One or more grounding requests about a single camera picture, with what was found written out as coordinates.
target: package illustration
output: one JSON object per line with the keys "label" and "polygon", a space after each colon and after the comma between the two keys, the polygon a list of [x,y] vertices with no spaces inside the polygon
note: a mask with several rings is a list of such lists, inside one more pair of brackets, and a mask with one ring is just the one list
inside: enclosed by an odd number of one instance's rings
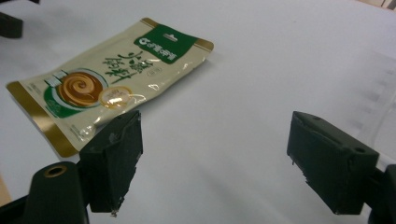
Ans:
{"label": "package illustration", "polygon": [[213,43],[145,18],[57,69],[7,85],[62,157],[200,65]]}

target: gold package border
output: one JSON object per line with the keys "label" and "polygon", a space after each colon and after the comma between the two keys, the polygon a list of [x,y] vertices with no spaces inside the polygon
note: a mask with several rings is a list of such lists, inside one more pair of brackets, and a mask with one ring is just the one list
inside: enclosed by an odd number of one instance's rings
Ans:
{"label": "gold package border", "polygon": [[2,176],[0,176],[0,207],[10,202],[11,196],[8,193],[6,184],[4,183]]}
{"label": "gold package border", "polygon": [[78,153],[53,119],[43,107],[35,101],[20,82],[16,81],[9,83],[7,89],[30,115],[41,132],[46,135],[47,139],[52,146],[57,149],[60,156],[71,157]]}

